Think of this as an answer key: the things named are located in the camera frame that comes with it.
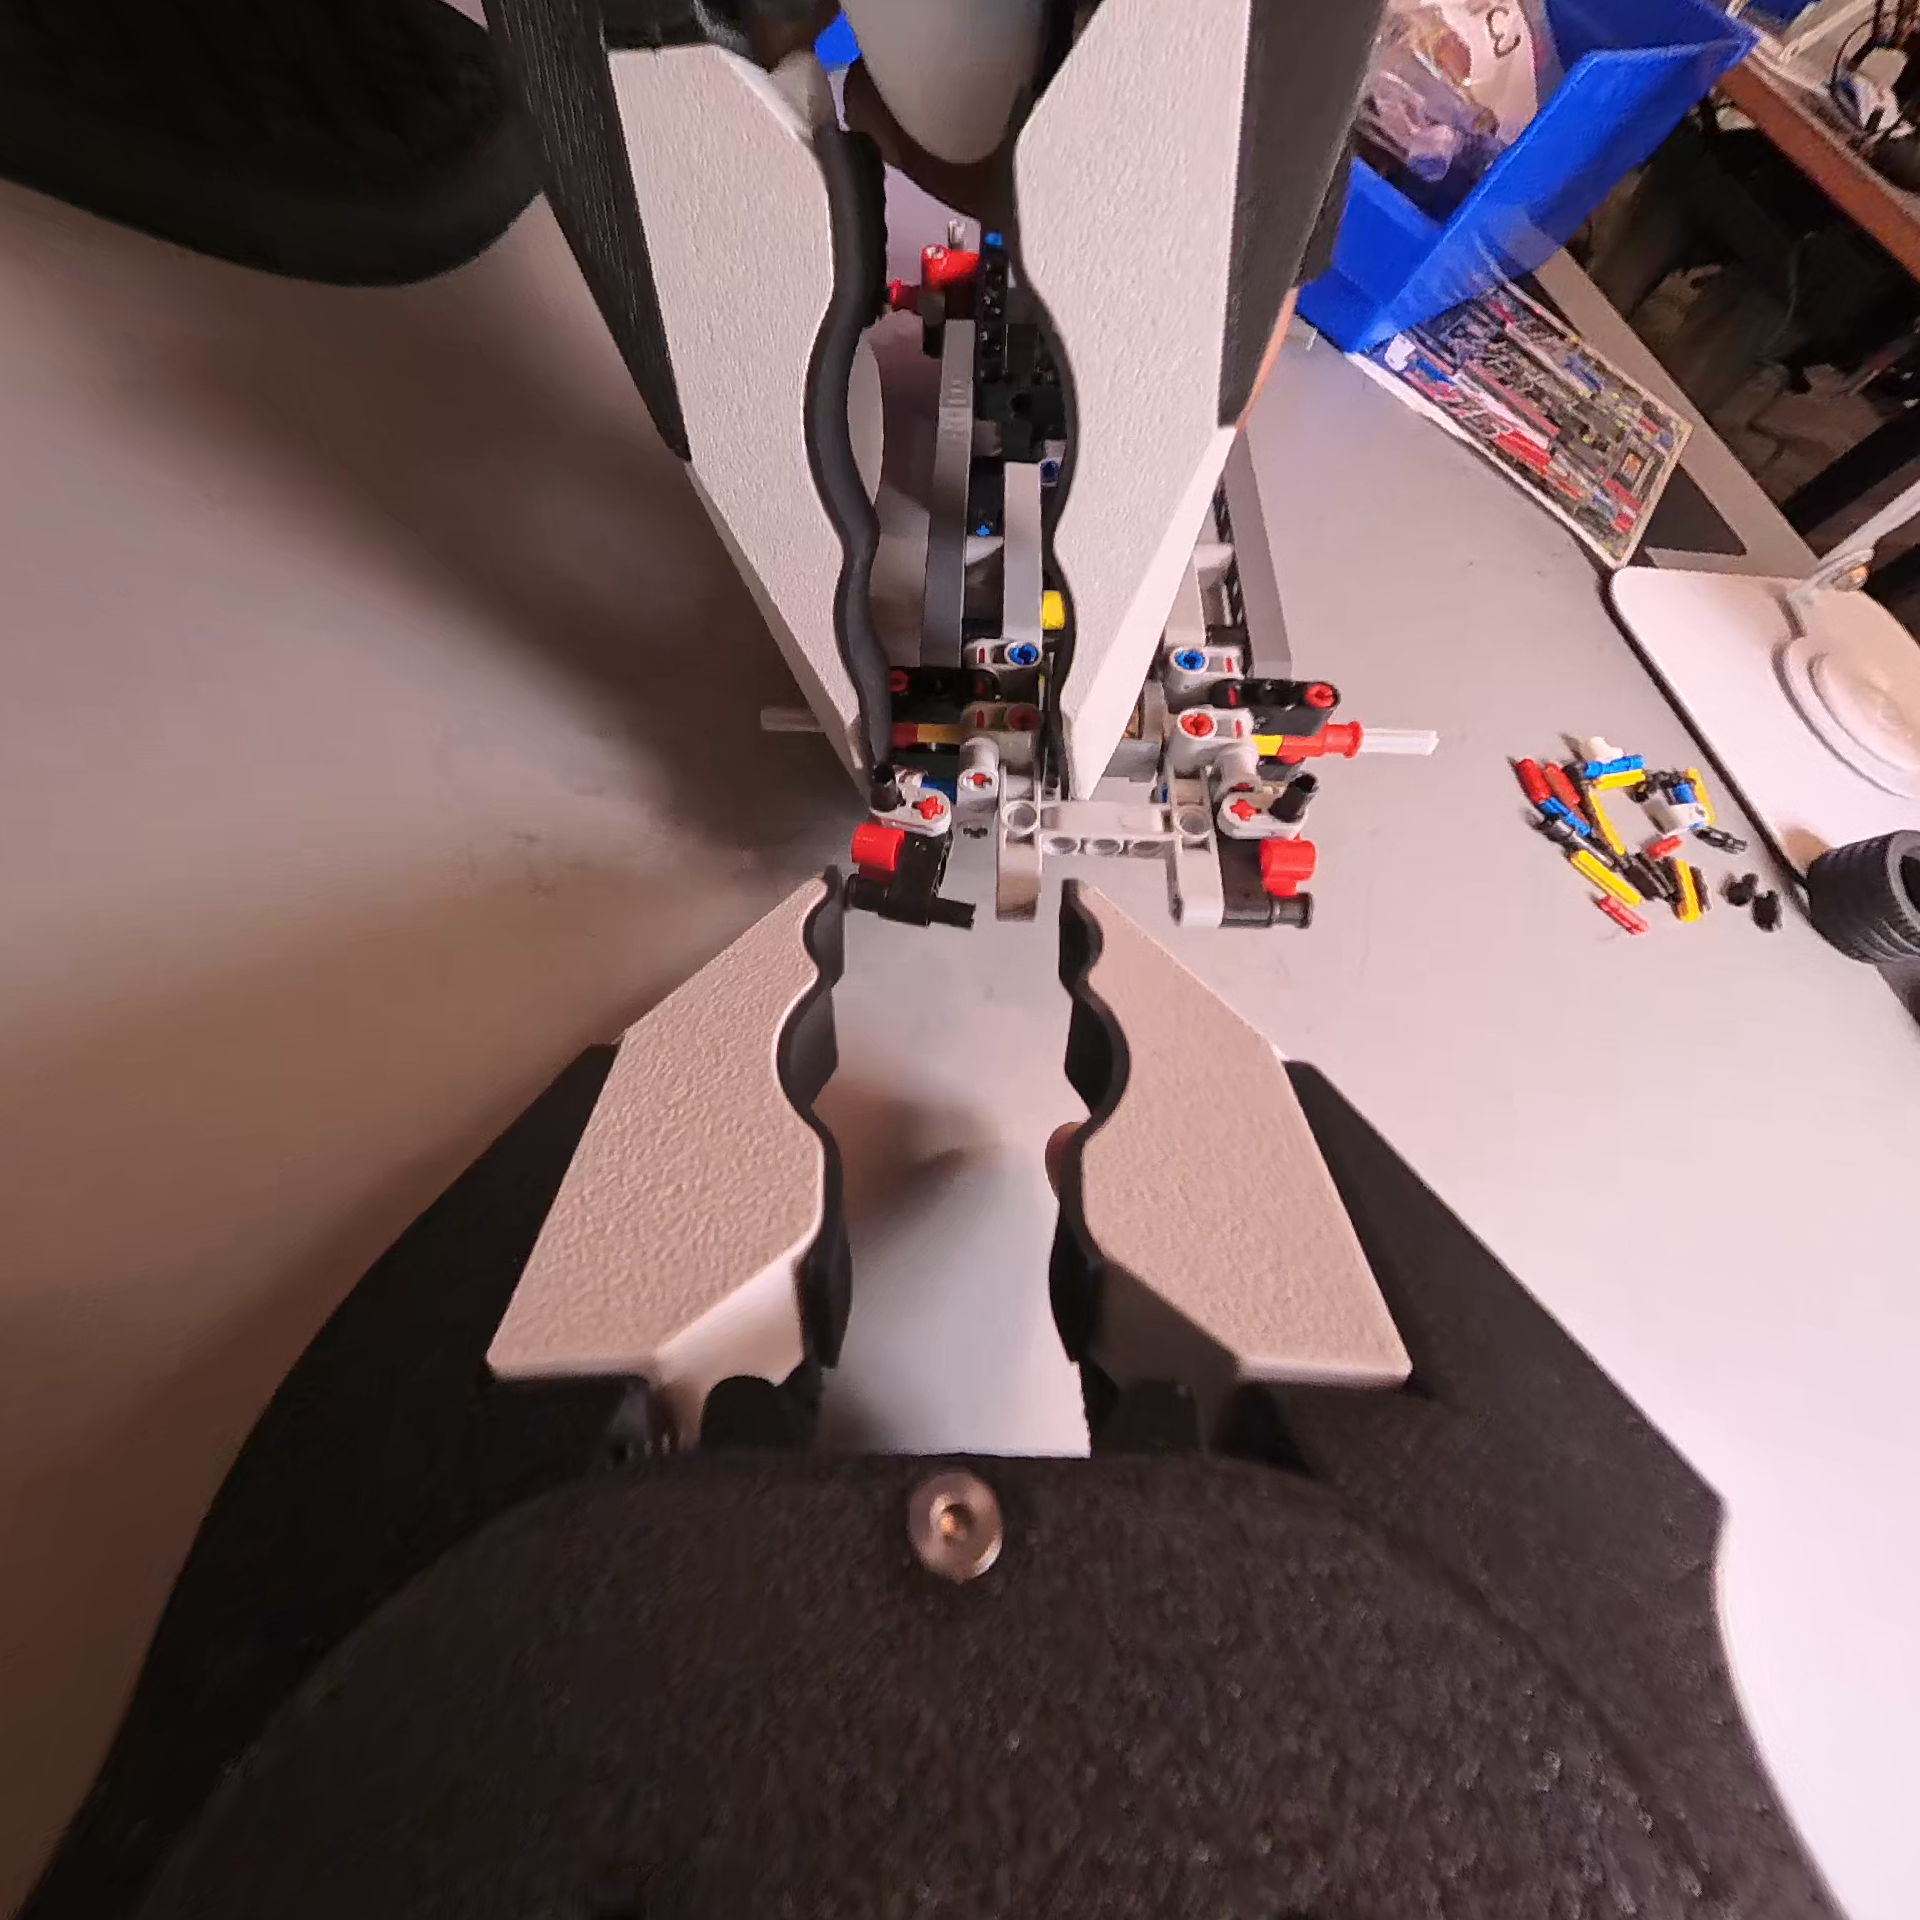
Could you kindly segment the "plastic bag of lego parts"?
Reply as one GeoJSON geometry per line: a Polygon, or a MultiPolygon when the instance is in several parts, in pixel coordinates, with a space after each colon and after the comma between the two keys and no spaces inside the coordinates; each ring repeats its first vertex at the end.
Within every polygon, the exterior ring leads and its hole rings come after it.
{"type": "Polygon", "coordinates": [[[1543,1],[1392,1],[1356,153],[1434,219],[1469,197],[1563,77],[1543,1]]]}

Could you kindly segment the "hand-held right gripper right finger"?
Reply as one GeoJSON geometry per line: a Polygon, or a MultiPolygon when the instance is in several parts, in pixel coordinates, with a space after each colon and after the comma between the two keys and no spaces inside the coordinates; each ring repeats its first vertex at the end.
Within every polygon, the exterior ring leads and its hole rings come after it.
{"type": "Polygon", "coordinates": [[[1400,1390],[1412,1358],[1276,1044],[1085,879],[1064,885],[1066,1071],[1088,1108],[1051,1307],[1090,1427],[1246,1387],[1400,1390]]]}

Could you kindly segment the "lego car chassis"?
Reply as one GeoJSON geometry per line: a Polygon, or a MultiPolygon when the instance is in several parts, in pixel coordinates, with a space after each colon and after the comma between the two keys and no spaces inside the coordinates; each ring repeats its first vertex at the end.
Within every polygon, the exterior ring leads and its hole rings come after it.
{"type": "Polygon", "coordinates": [[[994,861],[994,915],[1032,918],[1051,864],[1148,858],[1197,927],[1305,927],[1318,777],[1361,756],[1431,756],[1437,736],[1342,719],[1342,690],[1292,671],[1258,466],[1238,438],[1201,518],[1107,773],[1073,797],[1044,747],[1068,607],[1047,551],[1066,410],[1003,235],[949,219],[886,287],[932,377],[920,492],[881,492],[876,623],[893,759],[953,751],[963,838],[994,861]]]}

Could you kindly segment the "small red grey lego assembly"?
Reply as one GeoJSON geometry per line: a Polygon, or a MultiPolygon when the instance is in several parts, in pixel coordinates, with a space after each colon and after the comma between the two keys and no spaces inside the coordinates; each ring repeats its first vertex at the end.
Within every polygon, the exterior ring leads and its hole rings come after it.
{"type": "Polygon", "coordinates": [[[848,876],[868,873],[881,883],[906,876],[909,883],[917,879],[944,896],[947,857],[958,826],[958,773],[960,759],[947,748],[868,767],[868,817],[851,837],[848,876]]]}

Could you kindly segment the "blue storage bin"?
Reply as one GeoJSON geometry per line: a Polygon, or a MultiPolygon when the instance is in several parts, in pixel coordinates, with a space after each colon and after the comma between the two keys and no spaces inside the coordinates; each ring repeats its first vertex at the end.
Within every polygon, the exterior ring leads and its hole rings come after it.
{"type": "Polygon", "coordinates": [[[1548,1],[1561,84],[1446,214],[1352,160],[1328,269],[1300,317],[1346,350],[1532,272],[1667,142],[1761,31],[1710,1],[1548,1]]]}

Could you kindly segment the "colourful sticker sheet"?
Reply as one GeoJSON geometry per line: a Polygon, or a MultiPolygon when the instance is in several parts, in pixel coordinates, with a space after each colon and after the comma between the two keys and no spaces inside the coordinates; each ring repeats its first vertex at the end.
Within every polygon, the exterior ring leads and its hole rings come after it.
{"type": "Polygon", "coordinates": [[[1423,418],[1498,469],[1606,569],[1632,563],[1692,421],[1515,281],[1356,354],[1423,418]]]}

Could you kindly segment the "pile of loose lego pieces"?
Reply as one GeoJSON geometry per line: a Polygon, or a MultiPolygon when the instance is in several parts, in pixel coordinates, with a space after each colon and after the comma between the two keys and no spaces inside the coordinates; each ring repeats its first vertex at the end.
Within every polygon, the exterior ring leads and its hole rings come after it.
{"type": "Polygon", "coordinates": [[[1528,826],[1620,936],[1715,912],[1761,932],[1786,925],[1781,887],[1751,864],[1751,838],[1720,816],[1700,767],[1651,763],[1598,733],[1561,758],[1513,756],[1508,767],[1528,826]]]}

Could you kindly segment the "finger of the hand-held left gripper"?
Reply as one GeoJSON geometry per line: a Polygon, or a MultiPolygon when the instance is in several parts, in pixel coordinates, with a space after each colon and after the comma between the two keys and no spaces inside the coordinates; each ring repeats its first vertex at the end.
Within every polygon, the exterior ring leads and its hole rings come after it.
{"type": "Polygon", "coordinates": [[[1249,39],[1245,1],[1103,4],[1014,149],[1020,266],[1073,400],[1055,560],[1075,793],[1125,731],[1229,451],[1221,337],[1249,39]]]}
{"type": "Polygon", "coordinates": [[[864,787],[889,759],[876,635],[883,168],[813,53],[611,53],[692,478],[864,787]]]}

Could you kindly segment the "person's left forearm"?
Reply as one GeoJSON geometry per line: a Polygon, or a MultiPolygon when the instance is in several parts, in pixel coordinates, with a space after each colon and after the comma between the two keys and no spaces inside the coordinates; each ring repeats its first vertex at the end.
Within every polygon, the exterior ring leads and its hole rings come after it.
{"type": "Polygon", "coordinates": [[[486,30],[440,1],[7,1],[3,172],[336,286],[459,269],[540,188],[486,30]]]}

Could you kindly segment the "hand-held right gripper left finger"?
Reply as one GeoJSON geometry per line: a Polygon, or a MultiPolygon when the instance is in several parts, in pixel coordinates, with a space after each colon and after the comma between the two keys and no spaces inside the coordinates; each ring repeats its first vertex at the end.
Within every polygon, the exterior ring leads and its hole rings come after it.
{"type": "Polygon", "coordinates": [[[638,1379],[701,1427],[726,1379],[837,1364],[851,1310],[837,1068],[844,878],[811,876],[627,1028],[488,1369],[638,1379]]]}

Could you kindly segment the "wooden edged desk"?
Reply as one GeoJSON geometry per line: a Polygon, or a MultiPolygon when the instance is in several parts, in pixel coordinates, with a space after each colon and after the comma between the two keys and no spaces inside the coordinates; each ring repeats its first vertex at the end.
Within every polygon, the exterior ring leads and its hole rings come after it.
{"type": "Polygon", "coordinates": [[[1751,55],[1715,82],[1713,94],[1918,280],[1918,193],[1886,178],[1810,88],[1776,77],[1751,55]]]}

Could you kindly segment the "black lego axle pin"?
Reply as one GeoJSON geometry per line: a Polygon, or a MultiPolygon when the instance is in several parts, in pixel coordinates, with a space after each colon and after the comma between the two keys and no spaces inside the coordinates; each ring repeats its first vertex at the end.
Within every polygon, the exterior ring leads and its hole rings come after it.
{"type": "Polygon", "coordinates": [[[972,901],[944,897],[917,879],[909,883],[906,876],[892,876],[886,883],[868,873],[848,876],[844,901],[848,910],[910,927],[938,925],[969,932],[976,918],[972,901]]]}

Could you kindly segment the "black rubber lego tire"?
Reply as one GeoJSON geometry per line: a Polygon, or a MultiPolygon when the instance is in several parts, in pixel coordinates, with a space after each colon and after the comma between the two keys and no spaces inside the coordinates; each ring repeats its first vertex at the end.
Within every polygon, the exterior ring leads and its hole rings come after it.
{"type": "Polygon", "coordinates": [[[1809,916],[1843,956],[1873,967],[1918,960],[1918,831],[1898,828],[1818,851],[1809,916]]]}

